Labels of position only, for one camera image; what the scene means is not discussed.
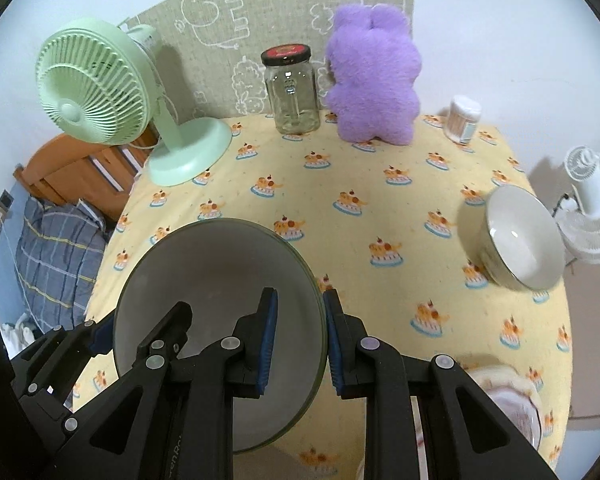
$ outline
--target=green electric fan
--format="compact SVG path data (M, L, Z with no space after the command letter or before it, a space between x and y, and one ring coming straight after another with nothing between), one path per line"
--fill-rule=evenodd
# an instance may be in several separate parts
M161 47L160 34L149 25L123 32L82 18L45 41L36 79L51 120L85 142L129 144L153 121L160 141L147 161L149 176L158 186L175 186L215 163L231 130L212 118L175 123L155 68Z

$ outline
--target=lidded container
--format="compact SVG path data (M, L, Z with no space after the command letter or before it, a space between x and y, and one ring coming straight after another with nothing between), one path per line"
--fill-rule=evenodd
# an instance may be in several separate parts
M311 49L301 43L274 46L260 54L276 128L304 134L320 126Z
M474 135L481 113L480 103L464 95L454 96L449 115L443 125L445 135L458 144L468 144Z

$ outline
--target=headboard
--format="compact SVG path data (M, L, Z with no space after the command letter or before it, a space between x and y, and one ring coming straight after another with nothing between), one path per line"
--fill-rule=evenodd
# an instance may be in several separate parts
M155 142L147 128L134 145L148 147ZM37 150L25 168L18 166L13 176L37 198L57 205L83 198L117 220L148 154L149 150L130 144L90 144L60 134Z

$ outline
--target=red and black lid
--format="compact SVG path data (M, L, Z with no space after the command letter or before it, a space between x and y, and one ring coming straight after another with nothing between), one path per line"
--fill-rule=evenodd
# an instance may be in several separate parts
M289 43L273 46L260 54L264 66L285 66L308 61L311 57L309 45Z

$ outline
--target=white plastic lid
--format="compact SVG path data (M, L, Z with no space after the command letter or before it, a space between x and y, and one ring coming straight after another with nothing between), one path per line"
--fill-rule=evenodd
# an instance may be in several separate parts
M478 121L482 114L482 107L480 103L470 99L466 95L455 95L451 99L451 111L462 115L466 119Z

